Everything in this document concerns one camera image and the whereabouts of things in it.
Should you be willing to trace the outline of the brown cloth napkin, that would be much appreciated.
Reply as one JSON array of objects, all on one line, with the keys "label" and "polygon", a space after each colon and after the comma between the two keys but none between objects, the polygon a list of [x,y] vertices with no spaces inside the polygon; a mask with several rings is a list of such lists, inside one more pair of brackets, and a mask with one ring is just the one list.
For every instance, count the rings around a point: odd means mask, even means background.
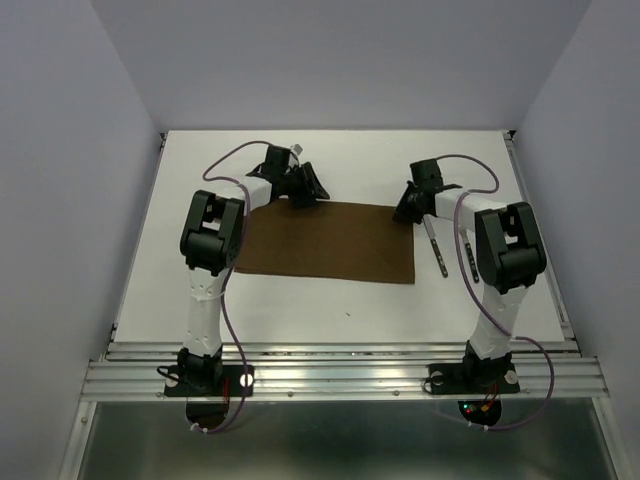
[{"label": "brown cloth napkin", "polygon": [[414,231],[390,206],[278,200],[251,212],[236,270],[245,274],[415,283]]}]

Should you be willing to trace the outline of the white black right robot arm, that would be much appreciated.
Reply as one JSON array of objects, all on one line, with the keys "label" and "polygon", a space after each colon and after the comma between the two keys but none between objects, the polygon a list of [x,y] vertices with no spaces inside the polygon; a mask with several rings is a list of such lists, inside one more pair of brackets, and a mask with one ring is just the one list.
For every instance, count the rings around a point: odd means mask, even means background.
[{"label": "white black right robot arm", "polygon": [[493,200],[500,183],[465,188],[444,180],[438,158],[410,164],[411,178],[394,211],[398,223],[429,217],[450,220],[463,282],[479,309],[474,332],[458,363],[428,365],[432,395],[520,390],[511,342],[520,306],[547,267],[532,207]]}]

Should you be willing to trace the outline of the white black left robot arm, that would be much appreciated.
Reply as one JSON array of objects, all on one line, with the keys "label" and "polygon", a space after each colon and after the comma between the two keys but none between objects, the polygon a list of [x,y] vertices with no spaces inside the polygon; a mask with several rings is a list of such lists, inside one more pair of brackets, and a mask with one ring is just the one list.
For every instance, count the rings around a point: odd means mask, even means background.
[{"label": "white black left robot arm", "polygon": [[229,326],[225,291],[239,259],[253,210],[285,197],[294,206],[329,199],[312,165],[301,162],[300,145],[267,143],[264,160],[243,177],[227,178],[219,193],[193,194],[179,250],[189,274],[186,337],[175,364],[161,366],[167,397],[243,396],[252,393],[247,361],[223,363],[221,329]]}]

